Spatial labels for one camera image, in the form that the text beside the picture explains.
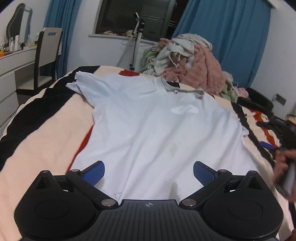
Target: chair seat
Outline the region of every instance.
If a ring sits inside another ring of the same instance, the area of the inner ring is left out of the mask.
[[[46,84],[51,80],[51,76],[38,76],[38,87]],[[34,77],[32,75],[29,75],[28,77],[16,83],[16,85],[17,89],[19,90],[34,90]]]

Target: power socket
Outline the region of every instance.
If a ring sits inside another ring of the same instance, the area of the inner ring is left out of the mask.
[[[279,94],[276,94],[276,101],[283,106],[287,102],[287,100],[284,97],[280,96]]]

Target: white garment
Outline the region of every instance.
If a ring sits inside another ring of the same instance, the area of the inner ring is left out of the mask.
[[[185,57],[192,57],[194,56],[194,44],[196,43],[208,48],[210,51],[213,48],[210,42],[197,34],[181,34],[173,38],[172,41],[159,52],[154,60],[153,66],[147,68],[143,74],[159,76],[167,67],[177,67],[177,63],[174,63],[170,57],[171,52],[178,53]]]
[[[163,77],[76,76],[67,87],[94,107],[95,125],[72,168],[102,160],[105,176],[96,187],[119,203],[180,202],[202,187],[193,175],[196,161],[234,175],[257,170],[241,123],[203,90],[183,91]]]

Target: bed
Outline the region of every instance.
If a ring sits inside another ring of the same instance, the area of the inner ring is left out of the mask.
[[[78,71],[96,76],[119,74],[135,76],[130,72],[112,66],[82,66],[68,73],[50,88],[42,90],[21,105],[0,139],[0,240],[19,240],[21,235],[15,225],[13,212],[32,181],[41,170],[50,170],[53,175],[63,175],[71,169],[75,157],[84,149],[94,125],[92,110],[82,95],[65,85],[75,81]],[[192,90],[178,84],[182,90]],[[257,121],[267,117],[241,107],[218,96],[216,102],[238,119],[249,135],[244,137],[245,146],[257,159],[257,169],[271,188],[284,212],[284,221],[279,231],[281,240],[291,234],[293,222],[288,202],[275,190],[272,184],[274,161],[270,153],[259,145],[265,141],[274,147],[279,140],[272,131],[256,126]]]

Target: pile of clothes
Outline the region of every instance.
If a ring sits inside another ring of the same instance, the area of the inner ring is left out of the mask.
[[[232,76],[222,71],[211,53],[212,48],[210,42],[197,34],[181,34],[171,40],[161,38],[158,44],[144,51],[141,73],[162,75],[167,81],[200,88],[236,102],[238,93],[232,85]]]

